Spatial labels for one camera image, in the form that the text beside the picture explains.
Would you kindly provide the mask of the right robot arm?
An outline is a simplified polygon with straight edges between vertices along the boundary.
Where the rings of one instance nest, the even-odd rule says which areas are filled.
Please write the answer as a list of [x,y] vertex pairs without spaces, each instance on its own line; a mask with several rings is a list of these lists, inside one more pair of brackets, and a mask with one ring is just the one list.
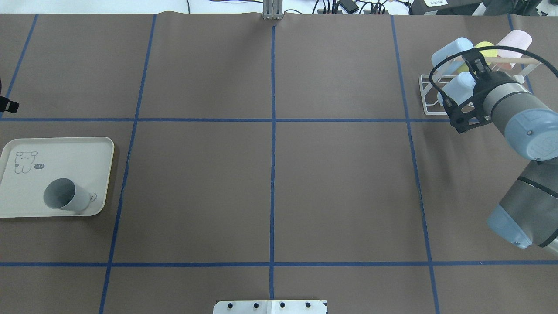
[[[516,248],[536,245],[557,254],[557,113],[500,70],[492,70],[482,51],[470,48],[447,56],[429,80],[440,93],[450,125],[458,133],[493,123],[520,157],[529,161],[487,218],[488,227]],[[434,73],[462,58],[476,85],[471,97],[457,103],[436,85]]]

